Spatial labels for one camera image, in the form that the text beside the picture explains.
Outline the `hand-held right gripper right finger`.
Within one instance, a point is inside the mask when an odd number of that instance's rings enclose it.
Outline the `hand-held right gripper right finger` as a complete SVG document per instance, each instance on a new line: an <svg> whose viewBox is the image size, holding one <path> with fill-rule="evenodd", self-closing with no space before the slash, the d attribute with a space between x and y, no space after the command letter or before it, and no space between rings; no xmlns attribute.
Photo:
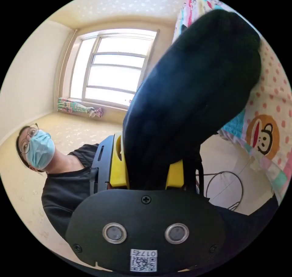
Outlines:
<svg viewBox="0 0 292 277"><path fill-rule="evenodd" d="M183 185L184 185L183 161L180 160L169 166L165 189L166 190L181 189Z"/></svg>

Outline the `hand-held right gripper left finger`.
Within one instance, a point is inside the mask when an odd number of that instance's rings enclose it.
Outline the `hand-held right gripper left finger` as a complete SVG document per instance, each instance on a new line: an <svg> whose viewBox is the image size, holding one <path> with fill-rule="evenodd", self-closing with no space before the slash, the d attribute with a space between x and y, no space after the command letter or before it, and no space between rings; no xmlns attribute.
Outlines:
<svg viewBox="0 0 292 277"><path fill-rule="evenodd" d="M109 183L112 187L127 186L127 166L124 156L122 132L114 134Z"/></svg>

